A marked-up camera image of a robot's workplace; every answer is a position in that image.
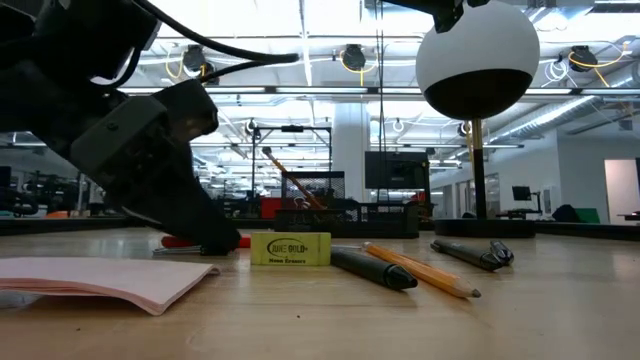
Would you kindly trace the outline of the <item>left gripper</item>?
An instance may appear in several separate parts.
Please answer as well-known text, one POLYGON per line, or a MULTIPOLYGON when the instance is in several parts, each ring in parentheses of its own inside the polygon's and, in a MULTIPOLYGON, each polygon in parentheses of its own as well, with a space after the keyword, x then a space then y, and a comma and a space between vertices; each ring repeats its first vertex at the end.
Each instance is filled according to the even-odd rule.
POLYGON ((28 130, 102 187, 125 213, 182 240, 237 248, 241 235, 169 135, 155 98, 119 106, 119 52, 0 48, 0 131, 28 130))

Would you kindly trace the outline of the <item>red pen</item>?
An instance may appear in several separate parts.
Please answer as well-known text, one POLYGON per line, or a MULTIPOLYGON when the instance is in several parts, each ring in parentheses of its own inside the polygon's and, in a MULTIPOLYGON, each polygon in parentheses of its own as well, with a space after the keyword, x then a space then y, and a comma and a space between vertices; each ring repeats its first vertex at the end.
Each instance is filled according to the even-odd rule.
MULTIPOLYGON (((182 247, 196 246, 196 243, 194 243, 192 241, 182 240, 182 239, 179 239, 179 238, 177 238, 175 236, 171 236, 171 235, 164 236, 161 239, 160 243, 164 248, 182 248, 182 247)), ((251 246, 251 236, 250 235, 243 235, 241 237, 241 240, 238 243, 238 247, 239 248, 249 248, 250 246, 251 246)))

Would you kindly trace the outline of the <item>pink sticky note pad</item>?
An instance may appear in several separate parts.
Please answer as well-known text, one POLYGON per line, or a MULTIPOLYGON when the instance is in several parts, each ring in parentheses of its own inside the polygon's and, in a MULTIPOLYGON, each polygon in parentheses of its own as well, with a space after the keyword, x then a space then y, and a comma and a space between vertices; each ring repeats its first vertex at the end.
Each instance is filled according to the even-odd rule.
POLYGON ((98 257, 0 259, 0 290, 126 300, 153 316, 218 269, 212 264, 98 257))

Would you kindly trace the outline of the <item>yellow wooden pencil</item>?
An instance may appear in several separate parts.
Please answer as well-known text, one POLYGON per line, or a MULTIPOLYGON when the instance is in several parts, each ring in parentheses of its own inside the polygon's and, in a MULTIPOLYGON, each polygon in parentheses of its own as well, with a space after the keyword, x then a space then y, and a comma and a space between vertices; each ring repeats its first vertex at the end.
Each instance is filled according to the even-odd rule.
POLYGON ((298 190, 304 195, 305 199, 315 209, 324 209, 324 206, 316 199, 316 197, 306 190, 297 178, 292 176, 286 168, 273 156, 272 149, 270 147, 263 147, 262 153, 281 171, 281 174, 290 179, 291 182, 298 188, 298 190))
POLYGON ((365 242, 362 248, 382 260, 400 265, 418 279, 458 298, 480 298, 481 292, 467 280, 439 268, 427 265, 387 248, 365 242))

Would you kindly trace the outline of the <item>yellow eraser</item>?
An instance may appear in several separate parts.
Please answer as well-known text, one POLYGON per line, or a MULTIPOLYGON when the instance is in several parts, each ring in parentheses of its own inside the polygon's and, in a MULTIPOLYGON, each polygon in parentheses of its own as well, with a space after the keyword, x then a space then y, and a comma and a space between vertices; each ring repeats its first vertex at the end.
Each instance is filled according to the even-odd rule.
POLYGON ((331 234, 323 232, 257 232, 251 236, 251 264, 328 266, 331 234))

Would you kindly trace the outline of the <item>thick black marker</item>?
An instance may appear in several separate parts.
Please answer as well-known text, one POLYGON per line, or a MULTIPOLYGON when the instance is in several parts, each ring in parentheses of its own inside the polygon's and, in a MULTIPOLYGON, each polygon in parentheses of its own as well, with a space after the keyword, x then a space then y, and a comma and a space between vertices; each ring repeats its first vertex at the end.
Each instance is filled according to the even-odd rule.
POLYGON ((415 288, 418 280, 400 265, 333 246, 331 264, 391 290, 415 288))

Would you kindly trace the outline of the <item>black mesh desk organizer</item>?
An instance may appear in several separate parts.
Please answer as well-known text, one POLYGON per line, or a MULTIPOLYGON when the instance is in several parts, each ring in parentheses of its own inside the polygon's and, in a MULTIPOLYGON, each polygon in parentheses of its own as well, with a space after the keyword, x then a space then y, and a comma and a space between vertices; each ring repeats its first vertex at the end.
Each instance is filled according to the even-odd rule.
POLYGON ((346 197, 345 173, 289 172, 311 192, 324 209, 298 210, 293 199, 304 197, 282 175, 282 205, 274 229, 288 232, 328 232, 338 238, 398 238, 419 236, 418 207, 408 204, 364 203, 346 197))

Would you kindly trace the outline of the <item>red storage bin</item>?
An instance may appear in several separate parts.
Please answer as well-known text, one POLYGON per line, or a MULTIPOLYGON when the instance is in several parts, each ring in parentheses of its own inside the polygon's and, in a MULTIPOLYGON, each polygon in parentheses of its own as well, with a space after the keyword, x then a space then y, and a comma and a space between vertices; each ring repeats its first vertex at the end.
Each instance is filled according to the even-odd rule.
POLYGON ((280 197, 261 197, 259 199, 260 218, 274 219, 276 211, 281 208, 282 199, 280 197))

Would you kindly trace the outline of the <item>large black monitor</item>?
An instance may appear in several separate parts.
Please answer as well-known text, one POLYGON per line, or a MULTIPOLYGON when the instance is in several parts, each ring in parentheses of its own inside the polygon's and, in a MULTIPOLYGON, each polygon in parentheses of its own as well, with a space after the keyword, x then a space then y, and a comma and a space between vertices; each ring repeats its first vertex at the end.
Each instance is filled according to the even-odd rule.
POLYGON ((416 190, 429 186, 429 160, 426 153, 365 153, 367 189, 416 190))

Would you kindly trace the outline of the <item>white black globe table lamp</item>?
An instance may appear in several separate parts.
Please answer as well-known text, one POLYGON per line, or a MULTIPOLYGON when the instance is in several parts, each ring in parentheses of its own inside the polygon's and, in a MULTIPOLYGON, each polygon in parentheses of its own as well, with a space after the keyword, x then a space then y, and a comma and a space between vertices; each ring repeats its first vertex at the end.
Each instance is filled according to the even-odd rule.
POLYGON ((463 0, 452 13, 435 17, 433 29, 424 35, 415 73, 426 102, 472 127, 475 216, 436 220, 436 234, 486 239, 535 235, 530 221, 487 217, 482 121, 519 101, 536 74, 539 56, 533 24, 499 0, 463 0))

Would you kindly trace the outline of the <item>black aluminium table frame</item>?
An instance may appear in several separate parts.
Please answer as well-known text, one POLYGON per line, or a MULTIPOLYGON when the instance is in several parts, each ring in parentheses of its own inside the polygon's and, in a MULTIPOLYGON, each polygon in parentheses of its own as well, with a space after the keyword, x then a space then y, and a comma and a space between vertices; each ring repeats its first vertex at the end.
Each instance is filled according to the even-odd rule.
MULTIPOLYGON (((513 220, 504 220, 501 224, 473 227, 466 223, 456 230, 455 219, 436 220, 421 224, 421 231, 433 231, 440 236, 476 237, 476 238, 533 238, 537 234, 562 235, 570 237, 624 240, 640 242, 640 226, 605 225, 592 223, 561 223, 535 221, 529 224, 517 224, 513 220)), ((122 217, 102 218, 0 218, 0 236, 26 235, 50 232, 71 232, 88 230, 106 230, 127 227, 140 227, 142 223, 135 219, 122 217)))

